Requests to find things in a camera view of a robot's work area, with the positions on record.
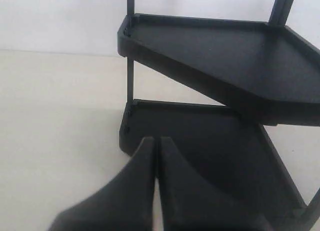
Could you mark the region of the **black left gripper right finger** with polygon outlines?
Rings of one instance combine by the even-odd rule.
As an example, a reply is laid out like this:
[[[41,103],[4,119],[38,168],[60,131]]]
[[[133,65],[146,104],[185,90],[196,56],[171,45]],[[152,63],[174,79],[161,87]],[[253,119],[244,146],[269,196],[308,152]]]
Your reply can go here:
[[[166,231],[267,231],[269,221],[206,181],[170,137],[161,137],[158,183]]]

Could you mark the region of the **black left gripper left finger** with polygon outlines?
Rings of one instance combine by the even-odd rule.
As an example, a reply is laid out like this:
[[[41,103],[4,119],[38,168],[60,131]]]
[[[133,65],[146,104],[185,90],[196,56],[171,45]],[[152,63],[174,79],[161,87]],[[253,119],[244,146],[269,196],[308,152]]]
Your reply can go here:
[[[103,188],[57,215],[51,231],[151,231],[156,142],[144,137],[126,166]]]

